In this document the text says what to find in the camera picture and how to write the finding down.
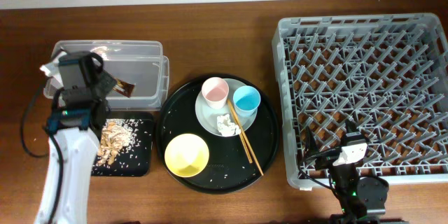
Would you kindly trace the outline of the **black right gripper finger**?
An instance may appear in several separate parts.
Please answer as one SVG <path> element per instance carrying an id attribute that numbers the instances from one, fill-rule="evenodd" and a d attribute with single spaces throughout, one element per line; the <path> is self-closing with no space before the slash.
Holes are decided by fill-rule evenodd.
<path id="1" fill-rule="evenodd" d="M 352 136 L 354 133 L 358 131 L 356 124 L 350 121 L 349 119 L 346 119 L 344 123 L 347 136 Z"/>
<path id="2" fill-rule="evenodd" d="M 316 145 L 316 140 L 314 138 L 314 133 L 309 128 L 309 126 L 306 126 L 305 133 L 306 133 L 305 155 L 306 156 L 312 156 L 312 155 L 314 155 L 315 153 L 317 153 L 319 151 L 319 148 Z"/>

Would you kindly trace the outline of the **blue cup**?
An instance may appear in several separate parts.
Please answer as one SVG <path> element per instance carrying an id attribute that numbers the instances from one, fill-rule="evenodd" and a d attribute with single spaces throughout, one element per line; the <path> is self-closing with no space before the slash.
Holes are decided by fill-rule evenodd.
<path id="1" fill-rule="evenodd" d="M 255 87 L 245 85 L 235 90 L 232 101 L 237 115 L 247 118 L 258 109 L 261 103 L 261 96 Z"/>

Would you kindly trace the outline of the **white tissue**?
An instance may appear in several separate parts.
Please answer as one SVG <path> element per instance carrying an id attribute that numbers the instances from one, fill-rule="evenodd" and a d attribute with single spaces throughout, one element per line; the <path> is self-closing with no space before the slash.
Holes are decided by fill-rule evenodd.
<path id="1" fill-rule="evenodd" d="M 241 134 L 239 126 L 231 121 L 230 114 L 217 117 L 217 129 L 223 137 L 232 137 Z"/>

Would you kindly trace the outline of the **pink cup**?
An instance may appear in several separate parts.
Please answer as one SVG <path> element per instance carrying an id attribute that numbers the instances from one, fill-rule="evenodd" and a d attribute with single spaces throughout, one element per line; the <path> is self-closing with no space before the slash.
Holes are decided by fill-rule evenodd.
<path id="1" fill-rule="evenodd" d="M 206 103 L 213 109 L 221 109 L 224 107 L 229 94 L 230 88 L 228 83 L 219 77 L 211 77 L 202 84 L 201 93 Z"/>

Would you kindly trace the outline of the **yellow bowl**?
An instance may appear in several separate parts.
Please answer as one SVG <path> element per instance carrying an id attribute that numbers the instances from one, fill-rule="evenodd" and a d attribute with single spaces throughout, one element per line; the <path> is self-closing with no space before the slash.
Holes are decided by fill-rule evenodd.
<path id="1" fill-rule="evenodd" d="M 174 137 L 164 151 L 168 170 L 179 177 L 189 178 L 201 173 L 209 162 L 209 147 L 195 134 Z"/>

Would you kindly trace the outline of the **gold snack wrapper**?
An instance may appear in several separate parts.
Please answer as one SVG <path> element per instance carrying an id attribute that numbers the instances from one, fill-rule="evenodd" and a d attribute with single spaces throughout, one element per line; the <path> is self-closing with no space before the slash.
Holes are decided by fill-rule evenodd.
<path id="1" fill-rule="evenodd" d="M 120 95 L 130 98 L 134 91 L 135 84 L 127 83 L 118 78 L 116 78 L 115 80 L 116 80 L 116 84 L 113 87 L 113 90 L 116 91 L 117 93 L 119 93 Z"/>

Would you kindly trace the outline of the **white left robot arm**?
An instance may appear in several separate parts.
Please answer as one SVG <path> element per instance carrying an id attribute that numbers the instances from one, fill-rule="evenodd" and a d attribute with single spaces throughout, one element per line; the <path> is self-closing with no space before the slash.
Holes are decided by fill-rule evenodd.
<path id="1" fill-rule="evenodd" d="M 35 221 L 86 223 L 92 166 L 110 112 L 106 96 L 117 82 L 90 51 L 68 52 L 45 70 L 59 74 L 62 87 L 44 127 L 49 164 Z"/>

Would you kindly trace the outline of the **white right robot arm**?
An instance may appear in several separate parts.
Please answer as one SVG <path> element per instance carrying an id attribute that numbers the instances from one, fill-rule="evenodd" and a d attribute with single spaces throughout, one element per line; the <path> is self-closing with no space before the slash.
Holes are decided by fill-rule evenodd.
<path id="1" fill-rule="evenodd" d="M 389 183 L 378 176 L 360 176 L 356 163 L 367 153 L 368 138 L 354 122 L 345 122 L 340 145 L 320 151 L 314 134 L 306 128 L 306 151 L 302 161 L 315 162 L 315 169 L 327 169 L 330 189 L 339 201 L 341 214 L 330 216 L 330 223 L 379 223 L 386 213 Z"/>

